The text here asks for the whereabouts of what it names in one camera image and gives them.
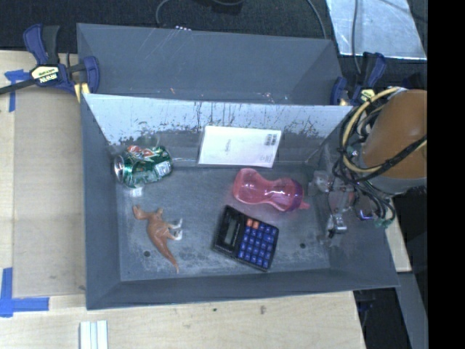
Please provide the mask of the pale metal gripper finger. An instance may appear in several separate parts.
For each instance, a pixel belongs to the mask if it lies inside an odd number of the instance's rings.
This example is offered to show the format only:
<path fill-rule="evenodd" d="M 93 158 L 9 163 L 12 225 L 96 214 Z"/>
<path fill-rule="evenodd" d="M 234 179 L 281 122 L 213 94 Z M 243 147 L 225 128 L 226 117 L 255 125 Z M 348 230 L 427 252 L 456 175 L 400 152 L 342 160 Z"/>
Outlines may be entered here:
<path fill-rule="evenodd" d="M 347 233 L 348 227 L 340 213 L 330 214 L 323 227 L 319 242 L 326 247 L 338 247 Z"/>
<path fill-rule="evenodd" d="M 329 193 L 333 182 L 333 175 L 323 170 L 315 170 L 312 179 L 308 183 L 307 192 L 309 196 Z"/>

